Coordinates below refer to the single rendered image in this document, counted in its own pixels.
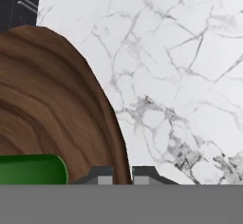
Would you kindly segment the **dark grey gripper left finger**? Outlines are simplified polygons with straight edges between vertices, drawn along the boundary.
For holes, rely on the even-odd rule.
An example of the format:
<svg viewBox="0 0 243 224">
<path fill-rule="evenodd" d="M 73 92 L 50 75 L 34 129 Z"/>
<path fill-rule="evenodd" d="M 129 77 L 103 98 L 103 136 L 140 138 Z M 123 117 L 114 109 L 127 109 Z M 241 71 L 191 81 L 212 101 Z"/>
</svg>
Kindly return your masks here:
<svg viewBox="0 0 243 224">
<path fill-rule="evenodd" d="M 73 184 L 112 185 L 114 170 L 110 166 L 94 166 L 85 177 L 73 181 Z"/>
</svg>

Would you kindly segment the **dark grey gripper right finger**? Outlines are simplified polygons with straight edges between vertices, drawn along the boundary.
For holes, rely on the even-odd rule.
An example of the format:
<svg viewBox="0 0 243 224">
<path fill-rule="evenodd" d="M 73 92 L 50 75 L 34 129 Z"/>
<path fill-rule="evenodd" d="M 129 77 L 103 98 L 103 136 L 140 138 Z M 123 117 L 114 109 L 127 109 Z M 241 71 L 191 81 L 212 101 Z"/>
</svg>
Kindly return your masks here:
<svg viewBox="0 0 243 224">
<path fill-rule="evenodd" d="M 160 176 L 154 166 L 134 166 L 132 175 L 134 185 L 177 185 L 173 180 Z"/>
</svg>

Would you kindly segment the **green cup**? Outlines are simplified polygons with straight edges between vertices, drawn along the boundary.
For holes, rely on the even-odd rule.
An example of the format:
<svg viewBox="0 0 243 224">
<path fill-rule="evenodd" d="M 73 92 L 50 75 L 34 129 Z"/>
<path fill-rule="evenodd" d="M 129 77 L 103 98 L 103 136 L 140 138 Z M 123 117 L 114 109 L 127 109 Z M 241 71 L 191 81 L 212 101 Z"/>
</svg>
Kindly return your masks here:
<svg viewBox="0 0 243 224">
<path fill-rule="evenodd" d="M 0 184 L 67 184 L 65 162 L 55 155 L 0 156 Z"/>
</svg>

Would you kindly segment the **brown wooden bowl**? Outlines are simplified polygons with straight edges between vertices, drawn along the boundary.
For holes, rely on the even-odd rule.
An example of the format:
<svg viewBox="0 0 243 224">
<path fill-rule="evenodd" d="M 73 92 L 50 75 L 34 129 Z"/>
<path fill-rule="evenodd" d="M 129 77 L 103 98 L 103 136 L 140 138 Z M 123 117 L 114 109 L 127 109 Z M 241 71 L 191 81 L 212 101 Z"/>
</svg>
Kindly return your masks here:
<svg viewBox="0 0 243 224">
<path fill-rule="evenodd" d="M 55 154 L 68 180 L 93 166 L 131 182 L 115 112 L 86 59 L 62 35 L 43 27 L 0 34 L 0 156 Z"/>
</svg>

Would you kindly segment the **dark cabinet front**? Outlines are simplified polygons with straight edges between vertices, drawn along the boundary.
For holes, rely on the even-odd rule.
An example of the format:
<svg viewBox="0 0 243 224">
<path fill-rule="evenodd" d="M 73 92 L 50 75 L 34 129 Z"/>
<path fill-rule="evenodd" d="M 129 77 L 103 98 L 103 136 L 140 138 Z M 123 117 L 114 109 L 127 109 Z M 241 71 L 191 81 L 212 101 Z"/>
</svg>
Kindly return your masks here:
<svg viewBox="0 0 243 224">
<path fill-rule="evenodd" d="M 18 5 L 18 1 L 21 0 L 0 0 L 0 34 L 11 28 L 36 26 L 37 13 Z M 30 1 L 39 5 L 39 0 Z"/>
</svg>

